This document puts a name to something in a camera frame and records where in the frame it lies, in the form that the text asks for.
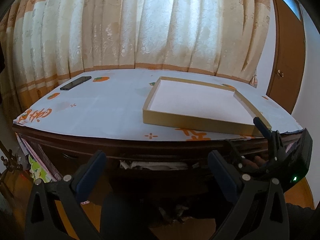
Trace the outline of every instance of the curtain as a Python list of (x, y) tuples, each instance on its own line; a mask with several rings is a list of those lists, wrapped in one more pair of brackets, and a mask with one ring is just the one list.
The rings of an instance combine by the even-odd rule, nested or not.
[(1, 94), (25, 110), (83, 71), (121, 68), (249, 83), (269, 13), (270, 0), (16, 0), (0, 28)]

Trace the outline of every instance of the black smartphone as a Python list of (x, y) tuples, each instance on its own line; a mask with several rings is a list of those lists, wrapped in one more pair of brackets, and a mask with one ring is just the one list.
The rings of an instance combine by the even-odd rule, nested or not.
[(76, 80), (73, 80), (72, 82), (64, 85), (63, 87), (60, 88), (60, 90), (70, 90), (71, 88), (76, 87), (77, 85), (82, 84), (83, 82), (86, 82), (91, 79), (91, 76), (84, 76), (84, 77), (79, 77)]

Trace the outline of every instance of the brown wooden door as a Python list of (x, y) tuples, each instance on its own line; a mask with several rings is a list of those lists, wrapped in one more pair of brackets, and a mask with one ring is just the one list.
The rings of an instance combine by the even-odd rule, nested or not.
[(290, 114), (300, 91), (305, 64), (303, 23), (283, 0), (274, 0), (276, 54), (267, 95)]

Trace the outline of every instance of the table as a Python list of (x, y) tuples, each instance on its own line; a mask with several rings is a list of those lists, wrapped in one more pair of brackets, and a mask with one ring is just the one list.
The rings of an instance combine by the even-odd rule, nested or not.
[(206, 158), (210, 151), (217, 149), (228, 158), (225, 139), (235, 140), (242, 154), (267, 151), (263, 138), (144, 124), (142, 106), (160, 76), (235, 87), (263, 112), (273, 130), (282, 133), (285, 145), (296, 141), (302, 131), (271, 98), (230, 79), (168, 70), (117, 69), (82, 73), (71, 81), (80, 76), (92, 79), (69, 91), (60, 90), (62, 85), (57, 87), (13, 121), (13, 129), (30, 143), (40, 145), (62, 174), (73, 173), (96, 150), (114, 160), (200, 164), (200, 169), (150, 172), (123, 170), (119, 161), (108, 162), (110, 174), (117, 178), (208, 175)]

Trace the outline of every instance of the white wall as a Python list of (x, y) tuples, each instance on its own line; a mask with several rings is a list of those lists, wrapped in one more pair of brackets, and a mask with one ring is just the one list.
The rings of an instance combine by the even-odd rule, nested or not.
[(306, 176), (315, 205), (320, 200), (320, 34), (302, 8), (306, 36), (306, 62), (300, 93), (292, 116), (313, 139), (310, 169)]
[(276, 50), (276, 14), (275, 8), (273, 5), (273, 0), (271, 1), (271, 10), (270, 10), (270, 22), (269, 29), (264, 44), (262, 54), (257, 66), (257, 80), (258, 86), (257, 89), (261, 90), (264, 94), (267, 93), (268, 85), (270, 82), (270, 77), (272, 73), (273, 61), (275, 58)]
[[(0, 106), (0, 140), (7, 150), (11, 149), (13, 152), (17, 150), (19, 146), (17, 139), (14, 136), (12, 130), (4, 118), (4, 113), (2, 106)], [(0, 156), (4, 156), (3, 152), (0, 150)], [(3, 162), (0, 160), (0, 172), (5, 169)]]

